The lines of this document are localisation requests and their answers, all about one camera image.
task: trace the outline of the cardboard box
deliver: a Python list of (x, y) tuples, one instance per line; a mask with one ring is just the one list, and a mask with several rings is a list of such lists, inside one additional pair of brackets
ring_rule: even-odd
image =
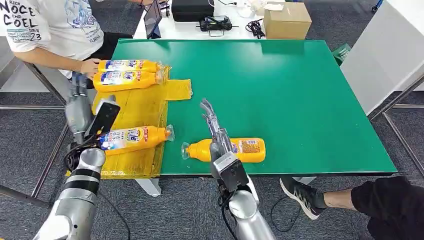
[(282, 11), (265, 9), (263, 17), (267, 39), (304, 40), (311, 23), (303, 2), (285, 2)]
[(267, 4), (281, 4), (281, 5), (283, 5), (283, 4), (286, 3), (286, 0), (268, 0), (268, 1), (266, 1), (266, 3)]

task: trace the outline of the black sneaker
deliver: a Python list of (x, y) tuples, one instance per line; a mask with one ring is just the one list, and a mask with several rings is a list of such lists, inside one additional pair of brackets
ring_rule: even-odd
[(312, 220), (317, 219), (325, 208), (318, 208), (314, 204), (317, 190), (294, 180), (292, 177), (282, 176), (279, 183), (284, 193), (291, 199), (296, 200), (304, 213)]

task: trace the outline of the black device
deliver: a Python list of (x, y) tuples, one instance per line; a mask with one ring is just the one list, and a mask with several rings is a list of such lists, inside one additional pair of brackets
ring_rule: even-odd
[(144, 16), (147, 39), (160, 39), (159, 22), (162, 20), (161, 7), (154, 0)]
[(199, 22), (214, 15), (214, 0), (173, 0), (171, 11), (176, 22)]
[(87, 138), (91, 135), (96, 135), (99, 131), (101, 131), (100, 134), (110, 132), (120, 110), (121, 107), (118, 105), (103, 102), (97, 115), (85, 131), (84, 137)]
[(207, 32), (211, 30), (231, 30), (233, 24), (227, 16), (205, 16), (200, 21), (200, 30)]

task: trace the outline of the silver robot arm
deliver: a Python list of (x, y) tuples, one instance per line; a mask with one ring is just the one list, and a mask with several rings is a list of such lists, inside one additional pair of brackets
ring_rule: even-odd
[(86, 86), (86, 77), (73, 72), (71, 95), (65, 107), (74, 139), (65, 156), (72, 173), (34, 240), (91, 239), (100, 174), (106, 159), (95, 136), (99, 131), (110, 130), (120, 107), (113, 101), (102, 100), (94, 116)]
[(237, 225), (234, 238), (238, 240), (275, 240), (270, 226), (259, 212), (259, 198), (252, 180), (246, 174), (240, 159), (232, 152), (230, 138), (221, 128), (211, 104), (204, 98), (200, 107), (205, 110), (203, 118), (212, 135), (210, 144), (210, 172), (217, 179), (223, 206), (222, 216), (227, 223), (226, 204)]
[(105, 152), (87, 148), (34, 240), (89, 240)]

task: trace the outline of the human hand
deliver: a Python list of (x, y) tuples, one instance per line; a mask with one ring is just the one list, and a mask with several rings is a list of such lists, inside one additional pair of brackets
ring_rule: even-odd
[(82, 74), (85, 74), (87, 78), (93, 80), (94, 74), (99, 70), (100, 59), (90, 58), (85, 60), (81, 64), (81, 70), (79, 71)]

